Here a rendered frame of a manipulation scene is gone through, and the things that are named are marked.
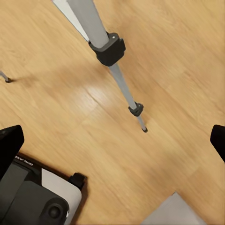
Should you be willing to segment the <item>camera tripod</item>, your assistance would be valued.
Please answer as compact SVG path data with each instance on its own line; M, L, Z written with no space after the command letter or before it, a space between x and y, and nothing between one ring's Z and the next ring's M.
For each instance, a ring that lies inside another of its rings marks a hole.
M88 42L90 48L96 53L96 58L101 64L108 66L117 85L124 95L128 109L139 121L143 132L147 132L143 120L140 116L143 111L143 105L137 104L127 86L120 67L117 63L124 56L126 50L123 39L119 38L117 33L108 33L100 19L93 0L51 0L61 13L70 21L70 23ZM10 83L1 70L0 75L6 83Z

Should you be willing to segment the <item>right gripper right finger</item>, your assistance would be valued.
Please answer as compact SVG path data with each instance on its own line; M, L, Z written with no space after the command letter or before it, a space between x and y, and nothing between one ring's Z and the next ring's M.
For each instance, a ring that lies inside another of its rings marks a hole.
M214 125L210 141L225 162L225 127L217 124Z

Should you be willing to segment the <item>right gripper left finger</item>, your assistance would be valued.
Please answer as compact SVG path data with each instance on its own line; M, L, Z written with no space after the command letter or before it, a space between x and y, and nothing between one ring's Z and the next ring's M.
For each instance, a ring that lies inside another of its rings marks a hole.
M20 125L0 130L0 181L24 143Z

